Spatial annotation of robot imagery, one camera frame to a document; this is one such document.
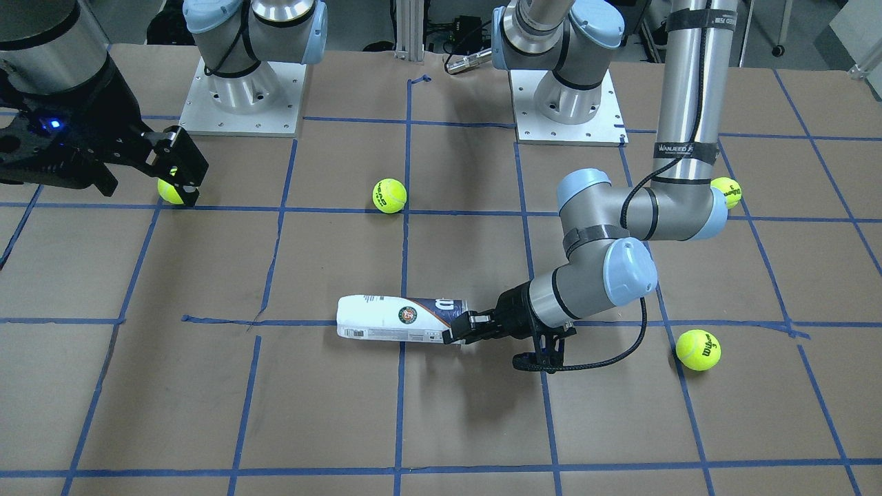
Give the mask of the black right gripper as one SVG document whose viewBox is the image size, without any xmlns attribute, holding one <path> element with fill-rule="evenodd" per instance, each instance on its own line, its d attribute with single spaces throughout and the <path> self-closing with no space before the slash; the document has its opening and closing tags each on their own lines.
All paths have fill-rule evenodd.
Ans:
<svg viewBox="0 0 882 496">
<path fill-rule="evenodd" d="M 135 169 L 176 188 L 180 205 L 196 206 L 208 163 L 186 129 L 155 132 L 114 61 L 79 87 L 51 95 L 13 88 L 2 65 L 2 105 L 18 113 L 2 129 L 3 183 L 69 189 L 95 186 L 111 196 L 119 184 L 108 164 Z"/>
</svg>

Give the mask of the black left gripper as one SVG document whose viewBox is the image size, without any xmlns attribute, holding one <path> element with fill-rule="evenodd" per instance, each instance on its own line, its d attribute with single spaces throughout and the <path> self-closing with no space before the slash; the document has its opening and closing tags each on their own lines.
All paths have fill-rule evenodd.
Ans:
<svg viewBox="0 0 882 496">
<path fill-rule="evenodd" d="M 576 335 L 576 330 L 571 327 L 554 329 L 535 316 L 529 295 L 530 285 L 530 282 L 524 282 L 505 291 L 491 310 L 461 313 L 451 321 L 450 329 L 443 332 L 443 343 L 461 341 L 469 344 L 502 337 L 527 339 L 540 335 L 550 340 L 554 335 L 559 339 Z"/>
</svg>

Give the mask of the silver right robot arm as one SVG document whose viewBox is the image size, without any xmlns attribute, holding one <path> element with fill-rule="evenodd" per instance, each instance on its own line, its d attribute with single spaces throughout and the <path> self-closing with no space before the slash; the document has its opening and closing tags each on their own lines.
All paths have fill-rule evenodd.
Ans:
<svg viewBox="0 0 882 496">
<path fill-rule="evenodd" d="M 186 110 L 214 109 L 221 125 L 264 116 L 283 103 L 274 65 L 315 65 L 327 44 L 322 1 L 170 1 L 146 40 L 196 46 L 205 89 Z M 94 14 L 79 1 L 3 1 L 2 183 L 116 191 L 109 166 L 158 180 L 173 205 L 192 207 L 208 162 L 182 125 L 154 131 L 108 52 Z"/>
</svg>

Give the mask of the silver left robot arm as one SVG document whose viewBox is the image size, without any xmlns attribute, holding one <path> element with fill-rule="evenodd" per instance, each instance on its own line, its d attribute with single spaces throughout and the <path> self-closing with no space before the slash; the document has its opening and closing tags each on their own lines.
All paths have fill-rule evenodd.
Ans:
<svg viewBox="0 0 882 496">
<path fill-rule="evenodd" d="M 586 161 L 557 186 L 564 264 L 455 318 L 446 343 L 523 339 L 652 294 L 658 273 L 646 240 L 699 240 L 724 228 L 712 187 L 719 119 L 738 22 L 736 1 L 673 1 L 651 170 L 618 185 Z M 493 64 L 541 70 L 545 117 L 577 125 L 598 113 L 602 81 L 626 35 L 608 1 L 511 1 L 493 13 Z"/>
</svg>

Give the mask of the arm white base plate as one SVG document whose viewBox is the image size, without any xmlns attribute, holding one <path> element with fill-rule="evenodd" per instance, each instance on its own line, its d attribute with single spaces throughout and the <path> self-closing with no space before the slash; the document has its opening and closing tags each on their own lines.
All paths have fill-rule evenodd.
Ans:
<svg viewBox="0 0 882 496">
<path fill-rule="evenodd" d="M 549 70 L 510 70 L 517 141 L 617 147 L 629 141 L 611 74 L 599 87 L 564 87 Z"/>
<path fill-rule="evenodd" d="M 181 111 L 191 135 L 296 137 L 307 68 L 264 62 L 238 79 L 205 75 L 199 61 Z"/>
</svg>

